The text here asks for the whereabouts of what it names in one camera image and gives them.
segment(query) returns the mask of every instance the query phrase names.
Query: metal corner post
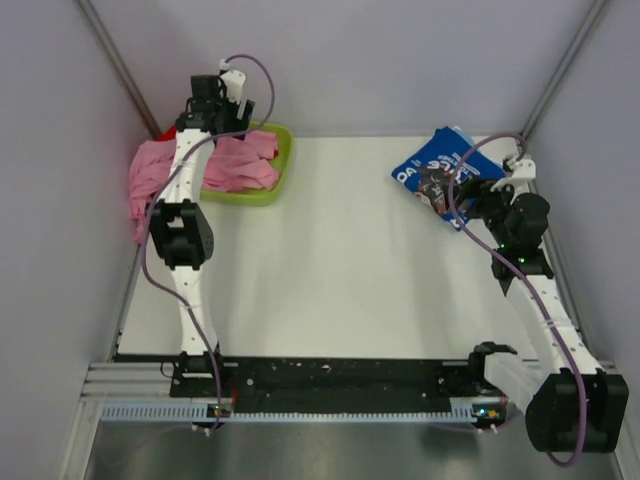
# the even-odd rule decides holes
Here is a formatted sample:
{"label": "metal corner post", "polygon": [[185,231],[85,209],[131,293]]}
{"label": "metal corner post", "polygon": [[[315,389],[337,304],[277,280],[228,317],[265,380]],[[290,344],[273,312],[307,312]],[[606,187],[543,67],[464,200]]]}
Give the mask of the metal corner post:
{"label": "metal corner post", "polygon": [[116,77],[127,92],[127,95],[135,109],[138,111],[138,114],[149,131],[149,134],[154,138],[158,137],[162,133],[160,127],[153,117],[149,106],[145,102],[140,89],[136,85],[131,72],[129,72],[126,63],[122,59],[113,39],[109,35],[104,23],[102,23],[98,12],[91,3],[91,0],[73,0],[73,3],[78,7],[78,10],[87,22],[87,26],[98,40],[98,43],[107,57],[109,64],[113,68]]}
{"label": "metal corner post", "polygon": [[578,58],[580,52],[584,50],[589,39],[593,36],[593,33],[597,30],[598,25],[609,11],[609,7],[612,2],[613,0],[593,1],[591,8],[589,8],[587,15],[580,25],[580,28],[571,40],[569,47],[562,56],[560,63],[558,63],[558,66],[553,72],[553,75],[551,75],[542,95],[540,95],[540,98],[536,102],[529,118],[522,128],[522,135],[528,140],[530,140],[535,133],[538,125],[542,121],[542,118],[560,91],[567,75],[571,71],[571,68],[574,66],[575,60]]}

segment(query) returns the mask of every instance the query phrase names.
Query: metal frame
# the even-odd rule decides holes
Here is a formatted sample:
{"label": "metal frame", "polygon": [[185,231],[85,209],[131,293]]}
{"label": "metal frame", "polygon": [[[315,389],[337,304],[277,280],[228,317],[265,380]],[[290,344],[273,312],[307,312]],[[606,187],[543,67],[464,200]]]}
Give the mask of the metal frame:
{"label": "metal frame", "polygon": [[138,273],[140,271],[140,260],[140,247],[136,247],[131,259],[131,267],[129,268],[128,275],[126,277],[125,287],[120,292],[118,301],[116,302],[116,305],[118,305],[119,308],[116,309],[117,315],[113,319],[113,323],[115,324],[113,337],[107,342],[108,359],[113,358],[118,351],[118,344],[120,342],[120,336],[122,335],[123,324],[127,318],[127,312],[131,305],[133,291],[135,290]]}
{"label": "metal frame", "polygon": [[637,437],[639,430],[634,421],[634,414],[628,413],[627,415],[622,423],[615,457],[622,477],[625,480],[637,480],[640,479],[640,453],[636,448],[637,445],[640,445],[640,439]]}
{"label": "metal frame", "polygon": [[91,3],[90,0],[73,0],[73,3],[78,7],[80,14],[87,22],[89,30],[96,37],[98,43],[100,44],[100,48],[102,49],[105,57],[109,61],[109,64],[113,67],[113,71],[116,74],[116,77],[124,87],[127,95],[129,96],[131,103],[137,110],[142,122],[145,127],[149,131],[149,134],[155,138],[160,136],[162,131],[158,126],[158,122],[153,117],[147,102],[144,100],[138,85],[136,84],[131,72],[129,72],[129,68],[127,64],[122,59],[116,44],[114,43],[111,35],[105,28],[98,12],[95,7]]}
{"label": "metal frame", "polygon": [[[466,361],[450,361],[449,365],[462,365]],[[609,374],[616,373],[612,362],[600,362]],[[536,360],[525,360],[524,364],[532,372],[539,370],[540,365]],[[89,366],[89,371],[81,392],[80,401],[76,411],[76,417],[69,440],[66,455],[59,478],[62,480],[83,480],[86,476],[86,469],[89,464],[91,450],[95,442],[100,421],[153,421],[153,422],[211,422],[212,418],[207,416],[207,409],[217,403],[216,399],[193,400],[190,398],[172,398],[169,396],[171,390],[171,376],[173,366],[167,363],[163,367],[162,363],[93,363]],[[472,404],[495,403],[499,399],[491,397],[460,398],[451,399],[452,410],[457,412],[457,419],[462,423],[467,423],[469,418],[465,416]],[[223,404],[230,403],[230,398],[223,398]],[[304,418],[306,422],[313,422],[313,415]],[[244,418],[240,416],[238,421],[269,422],[277,421],[281,423],[288,421],[286,418],[270,418],[265,415],[263,418]],[[350,422],[369,421],[362,418],[348,418]],[[420,422],[420,423],[442,423],[443,417],[434,415],[432,418],[398,415],[390,417],[390,422]],[[621,442],[628,435],[628,427],[623,429]],[[633,445],[626,443],[626,451]],[[631,471],[631,464],[627,464],[626,471]]]}
{"label": "metal frame", "polygon": [[529,118],[522,128],[522,135],[525,138],[531,139],[535,133],[538,125],[553,103],[553,100],[558,95],[567,75],[573,68],[576,58],[578,58],[580,52],[584,50],[585,45],[593,36],[598,25],[609,11],[612,1],[613,0],[595,0],[592,3],[591,8],[580,25],[580,28],[578,28],[578,31],[571,40],[569,47],[560,60],[560,63],[553,72],[553,75],[551,75],[549,83],[547,83],[547,86],[543,90],[542,95],[536,102]]}
{"label": "metal frame", "polygon": [[[270,362],[277,361],[280,363],[286,359],[252,359],[251,357],[229,357],[226,359],[227,362],[224,363],[224,366],[227,368],[237,367],[238,363],[241,363],[243,360],[245,362],[258,362],[258,364],[264,363],[267,367],[271,364]],[[299,370],[303,370],[300,365],[301,362],[297,362],[295,367],[293,366],[294,360],[303,359],[288,359],[291,360],[291,371],[298,372]],[[325,360],[327,362],[331,361],[331,359],[320,359],[322,362]],[[335,359],[337,363],[340,362],[349,362],[349,360],[345,359]],[[466,360],[460,361],[434,361],[434,363],[442,364],[443,368],[464,368],[467,365]],[[532,372],[536,372],[539,370],[539,363],[535,360],[526,360],[523,365],[524,368],[531,370]],[[605,362],[605,368],[609,371],[612,365],[610,363]],[[150,414],[154,414],[155,417],[153,421],[183,421],[183,422],[198,422],[204,421],[201,418],[202,412],[195,408],[200,407],[202,405],[214,407],[217,405],[217,399],[214,397],[205,396],[203,398],[191,398],[189,396],[178,397],[171,396],[173,388],[179,388],[180,382],[178,377],[175,375],[175,365],[171,362],[109,362],[109,363],[93,363],[89,366],[89,371],[87,373],[83,389],[80,394],[80,402],[81,404],[99,404],[101,406],[100,410],[100,419],[101,420],[136,420],[133,417],[144,417]],[[456,408],[457,410],[464,410],[464,407],[469,407],[469,412],[472,412],[472,405],[487,405],[487,404],[499,404],[502,402],[502,397],[500,396],[460,396],[460,397],[450,397],[448,399],[451,402],[451,407]],[[232,398],[223,396],[222,399],[223,406],[229,406],[232,403]],[[136,405],[155,408],[162,407],[165,409],[172,408],[195,408],[194,411],[186,414],[185,412],[176,412],[176,411],[165,411],[162,415],[157,414],[157,412],[114,412],[112,407],[122,407],[122,408],[133,408]],[[253,411],[251,407],[249,410],[245,409],[241,410],[245,412]],[[79,410],[79,415],[82,416],[84,414],[84,410]],[[289,414],[281,415],[279,413],[260,413],[260,414],[241,414],[236,412],[236,414],[232,415],[231,418],[235,421],[243,421],[243,422],[254,422],[254,421],[268,421],[270,419],[278,420],[278,418],[283,419],[286,416],[290,416]],[[302,415],[300,418],[311,418],[317,417],[316,414],[308,414],[306,417]],[[357,417],[362,417],[363,419],[370,419],[372,417],[371,414],[352,414],[346,416],[345,419],[349,421],[357,420]],[[380,421],[384,421],[384,415],[378,415],[378,419]],[[395,421],[397,419],[406,419],[410,421],[420,421],[423,423],[427,422],[443,422],[447,423],[470,423],[476,420],[475,417],[471,415],[467,415],[465,417],[462,416],[453,416],[447,415],[444,413],[438,413],[434,411],[432,414],[426,413],[422,414],[389,414],[388,420]]]}

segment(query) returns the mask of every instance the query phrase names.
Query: cable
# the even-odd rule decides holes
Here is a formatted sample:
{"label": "cable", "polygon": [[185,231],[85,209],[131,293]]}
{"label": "cable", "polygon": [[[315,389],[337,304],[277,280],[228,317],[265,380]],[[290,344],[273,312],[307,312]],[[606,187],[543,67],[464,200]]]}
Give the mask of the cable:
{"label": "cable", "polygon": [[[499,138],[513,138],[518,141],[518,143],[520,144],[520,147],[522,148],[522,151],[516,160],[520,160],[524,156],[524,154],[527,152],[527,147],[528,147],[527,140],[518,133],[505,132],[505,133],[497,133],[495,135],[491,135],[490,137],[487,137],[479,141],[478,143],[473,145],[471,148],[469,148],[469,150],[467,150],[467,152],[462,156],[462,158],[458,162],[458,165],[456,165],[456,168],[453,169],[451,178],[452,179],[457,178],[458,172],[474,152],[476,152],[480,147],[486,145],[487,143],[493,142],[494,140],[497,140]],[[568,460],[566,461],[559,460],[552,453],[548,453],[547,455],[549,456],[551,461],[556,465],[558,465],[559,467],[571,467],[575,465],[580,459],[580,457],[582,456],[582,449],[584,448],[584,442],[587,434],[587,393],[585,390],[582,375],[580,375],[580,370],[578,369],[578,365],[576,364],[576,361],[573,358],[573,355],[571,355],[571,351],[569,350],[569,347],[567,347],[567,344],[565,343],[564,339],[560,335],[560,332],[555,327],[553,323],[553,319],[551,318],[551,315],[549,314],[549,311],[547,310],[547,307],[545,306],[544,301],[542,300],[542,297],[540,297],[540,294],[536,291],[533,284],[527,279],[526,275],[524,275],[518,269],[517,266],[515,266],[513,263],[507,260],[504,256],[502,256],[497,251],[492,249],[489,245],[487,245],[482,240],[480,240],[465,225],[464,220],[462,220],[462,218],[460,217],[460,212],[458,212],[458,209],[455,204],[455,198],[453,195],[454,184],[455,184],[455,181],[449,182],[449,187],[447,189],[447,199],[449,201],[451,214],[458,222],[458,225],[460,225],[460,228],[462,229],[462,231],[466,233],[467,236],[471,238],[471,240],[473,240],[480,247],[482,247],[482,249],[489,252],[489,254],[491,254],[493,257],[498,259],[527,287],[529,292],[531,292],[531,295],[534,301],[538,305],[538,308],[540,308],[540,312],[542,313],[542,316],[549,323],[549,330],[551,331],[551,334],[555,338],[556,342],[558,342],[558,345],[560,346],[562,353],[567,359],[567,362],[569,362],[569,366],[571,367],[571,372],[573,373],[573,376],[576,380],[576,385],[578,387],[578,401],[579,401],[578,439],[576,442],[576,447]]]}
{"label": "cable", "polygon": [[[195,145],[193,145],[185,154],[184,158],[182,159],[182,162],[176,166],[175,170],[171,173],[171,175],[169,175],[169,178],[160,186],[158,191],[154,194],[153,198],[151,199],[151,202],[149,203],[149,206],[147,207],[147,212],[145,214],[143,234],[142,234],[142,256],[141,256],[142,257],[142,261],[141,261],[142,273],[144,274],[145,278],[151,285],[158,288],[159,290],[162,290],[165,293],[168,293],[169,295],[172,295],[186,307],[187,312],[189,314],[189,318],[191,319],[191,322],[193,323],[194,328],[198,332],[198,335],[202,339],[202,342],[204,343],[207,349],[209,358],[211,360],[211,366],[213,367],[213,377],[216,383],[216,394],[217,394],[218,405],[222,405],[222,396],[221,396],[222,385],[220,382],[220,371],[218,369],[218,364],[216,362],[214,348],[209,343],[209,340],[207,339],[207,336],[204,333],[204,330],[198,323],[198,320],[196,319],[196,316],[193,313],[193,310],[191,309],[191,305],[189,304],[189,301],[185,297],[180,295],[178,292],[173,290],[172,288],[162,285],[160,282],[158,282],[151,276],[151,273],[149,272],[149,265],[147,263],[147,244],[149,242],[149,226],[151,224],[151,215],[153,213],[153,209],[155,208],[156,203],[158,203],[158,199],[160,198],[160,195],[162,195],[162,192],[167,188],[167,186],[171,184],[173,179],[176,178],[176,176],[180,173],[180,171],[184,167],[189,157],[191,157],[191,155],[193,155],[196,150],[198,150],[202,145],[204,145],[207,142],[212,142],[222,137],[235,137],[239,135],[246,135],[247,133],[253,132],[255,130],[259,130],[264,126],[265,123],[267,123],[267,121],[269,120],[269,117],[271,117],[271,114],[273,113],[273,106],[275,105],[275,87],[273,85],[273,79],[271,78],[271,74],[269,73],[267,68],[262,64],[262,62],[257,58],[253,57],[252,55],[247,55],[244,53],[232,55],[231,57],[228,57],[226,59],[226,62],[230,62],[232,60],[236,60],[239,58],[245,58],[247,60],[251,60],[252,62],[254,62],[256,65],[258,65],[258,67],[260,67],[265,77],[267,78],[267,81],[269,82],[269,89],[271,91],[271,100],[269,102],[269,109],[267,110],[267,114],[265,115],[264,119],[256,127],[248,128],[247,130],[243,130],[239,132],[227,132],[227,133],[220,133],[217,135],[211,135],[210,137],[207,137],[197,142]],[[220,422],[219,418],[216,417],[216,423],[214,425],[214,429],[217,428],[219,422]]]}
{"label": "cable", "polygon": [[169,380],[172,379],[172,377],[164,373],[164,362],[160,364],[160,375],[162,375],[164,378],[168,378]]}

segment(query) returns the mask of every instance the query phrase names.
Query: black bracket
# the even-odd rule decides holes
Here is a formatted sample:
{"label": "black bracket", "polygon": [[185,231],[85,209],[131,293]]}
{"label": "black bracket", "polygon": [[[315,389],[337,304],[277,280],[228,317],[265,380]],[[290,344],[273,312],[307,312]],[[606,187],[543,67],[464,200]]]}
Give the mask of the black bracket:
{"label": "black bracket", "polygon": [[[477,398],[466,363],[440,360],[224,357],[216,352],[221,396],[235,396],[236,413],[403,414],[450,412],[450,398]],[[183,353],[175,364],[171,397],[215,398],[208,355]],[[474,406],[476,423],[506,418],[501,393]]]}
{"label": "black bracket", "polygon": [[495,388],[484,378],[485,358],[487,358],[487,355],[492,355],[494,353],[511,353],[512,355],[518,354],[518,352],[509,345],[498,345],[495,342],[482,342],[480,345],[476,345],[476,347],[473,349],[473,352],[469,354],[469,373],[471,374],[471,378],[475,382],[483,384],[485,387]]}
{"label": "black bracket", "polygon": [[213,255],[213,231],[197,203],[156,203],[149,231],[158,256],[174,270],[176,266],[200,266]]}
{"label": "black bracket", "polygon": [[[629,387],[621,375],[599,371],[582,375],[587,392],[587,435],[584,452],[615,450],[622,427]],[[578,388],[563,369],[549,375],[527,408],[527,433],[540,452],[572,452],[578,440]]]}
{"label": "black bracket", "polygon": [[[227,86],[220,75],[192,76],[191,93],[192,97],[187,100],[185,111],[176,120],[176,129],[179,132],[187,128],[197,128],[217,135],[249,128],[255,103],[247,100],[242,118],[238,118],[240,104],[229,101]],[[243,139],[244,135],[238,135],[237,138]]]}
{"label": "black bracket", "polygon": [[[521,193],[507,185],[491,191],[496,180],[472,178],[461,187],[456,204],[468,218],[482,219],[498,243],[496,251],[524,275],[553,278],[553,270],[540,248],[542,235],[549,227],[549,203],[535,193]],[[514,273],[495,257],[491,270],[506,295]]]}

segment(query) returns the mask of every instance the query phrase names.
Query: metal floor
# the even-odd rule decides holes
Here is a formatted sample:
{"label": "metal floor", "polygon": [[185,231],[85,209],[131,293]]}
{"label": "metal floor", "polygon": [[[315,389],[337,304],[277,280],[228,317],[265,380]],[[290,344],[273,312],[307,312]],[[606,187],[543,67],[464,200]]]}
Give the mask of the metal floor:
{"label": "metal floor", "polygon": [[533,450],[521,419],[498,435],[398,424],[233,424],[210,438],[184,429],[104,465],[164,428],[103,424],[85,480],[622,479],[613,455],[554,466]]}

